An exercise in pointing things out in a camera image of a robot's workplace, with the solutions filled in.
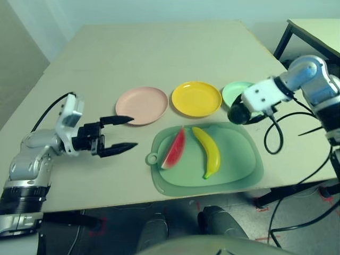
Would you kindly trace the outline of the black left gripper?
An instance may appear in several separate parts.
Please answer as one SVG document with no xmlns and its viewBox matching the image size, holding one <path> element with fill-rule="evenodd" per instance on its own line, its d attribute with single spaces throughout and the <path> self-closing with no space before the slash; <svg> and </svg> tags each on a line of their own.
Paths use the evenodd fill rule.
<svg viewBox="0 0 340 255">
<path fill-rule="evenodd" d="M 98 155 L 101 158 L 124 153 L 137 146 L 138 143 L 119 143 L 105 148 L 105 137 L 101 130 L 104 125 L 120 125 L 133 120 L 132 117 L 122 115 L 101 117 L 99 122 L 88 123 L 79 127 L 76 136 L 72 138 L 72 146 L 75 151 L 87 150 L 92 155 Z"/>
</svg>

